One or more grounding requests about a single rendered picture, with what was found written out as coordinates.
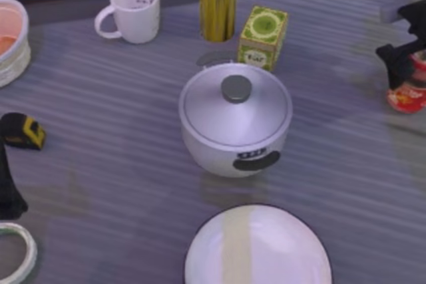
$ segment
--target mug handle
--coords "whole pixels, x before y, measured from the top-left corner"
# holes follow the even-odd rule
[[[101,29],[101,25],[102,22],[105,20],[105,18],[107,18],[109,15],[112,15],[115,11],[115,8],[111,5],[109,5],[108,7],[105,7],[104,9],[102,9],[100,11],[100,13],[98,13],[98,15],[95,18],[95,31],[97,32],[98,35],[100,35],[103,38],[106,39],[117,39],[117,38],[121,38],[121,32],[120,31],[113,31],[111,33],[102,31]]]

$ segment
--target white plate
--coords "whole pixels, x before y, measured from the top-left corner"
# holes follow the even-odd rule
[[[315,234],[284,210],[240,206],[214,216],[194,238],[186,284],[331,284]]]

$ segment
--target pot lid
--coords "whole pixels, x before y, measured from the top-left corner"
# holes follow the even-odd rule
[[[299,219],[271,206],[233,208],[191,243],[186,284],[331,284],[327,253]]]
[[[203,138],[226,146],[249,146],[287,129],[292,102],[271,73],[227,63],[203,70],[180,97],[181,119]]]

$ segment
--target white ring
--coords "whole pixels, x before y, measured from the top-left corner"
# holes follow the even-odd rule
[[[3,234],[17,234],[27,244],[27,253],[21,266],[10,276],[0,279],[0,284],[20,284],[34,268],[37,259],[37,244],[24,227],[15,223],[0,223],[0,235]]]

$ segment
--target white mug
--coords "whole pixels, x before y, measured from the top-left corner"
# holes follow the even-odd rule
[[[104,19],[114,15],[117,31],[101,30]],[[95,19],[95,30],[106,39],[123,38],[134,44],[147,43],[160,27],[160,0],[110,0]]]

